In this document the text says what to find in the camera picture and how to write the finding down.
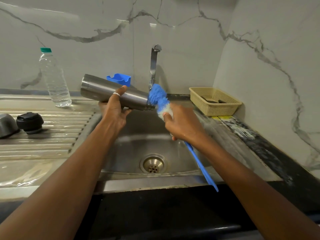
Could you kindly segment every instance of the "water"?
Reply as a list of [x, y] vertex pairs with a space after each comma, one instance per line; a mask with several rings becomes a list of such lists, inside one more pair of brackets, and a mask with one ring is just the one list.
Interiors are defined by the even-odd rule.
[[51, 52], [43, 52], [40, 59], [40, 70], [49, 91], [51, 100], [57, 107], [71, 105], [69, 89], [64, 79], [62, 68]]

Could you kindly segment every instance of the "faucet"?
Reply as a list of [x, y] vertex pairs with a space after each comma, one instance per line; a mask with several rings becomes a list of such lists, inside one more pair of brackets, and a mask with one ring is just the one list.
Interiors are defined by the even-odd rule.
[[162, 51], [162, 47], [160, 44], [155, 44], [151, 48], [149, 91], [151, 90], [156, 80], [157, 55], [160, 51]]

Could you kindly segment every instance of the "marble wall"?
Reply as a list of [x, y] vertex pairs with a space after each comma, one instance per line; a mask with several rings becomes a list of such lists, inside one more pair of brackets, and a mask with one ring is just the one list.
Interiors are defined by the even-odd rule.
[[38, 59], [50, 47], [70, 90], [85, 73], [124, 73], [147, 90], [150, 54], [170, 93], [212, 86], [236, 0], [0, 0], [0, 87], [45, 89]]
[[320, 178], [320, 0], [239, 0], [214, 86], [237, 115]]

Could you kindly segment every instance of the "drain strainer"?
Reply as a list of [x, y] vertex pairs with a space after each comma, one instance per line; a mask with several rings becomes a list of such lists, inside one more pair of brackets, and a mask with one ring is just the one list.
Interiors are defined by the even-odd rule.
[[165, 158], [160, 154], [149, 154], [140, 161], [140, 168], [145, 173], [163, 173], [166, 170]]

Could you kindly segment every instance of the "bottle cap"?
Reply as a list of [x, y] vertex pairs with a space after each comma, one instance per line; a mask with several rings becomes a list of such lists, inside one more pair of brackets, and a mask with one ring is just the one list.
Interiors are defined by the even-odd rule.
[[41, 47], [40, 50], [43, 53], [51, 53], [52, 52], [50, 48], [46, 48], [46, 47]]

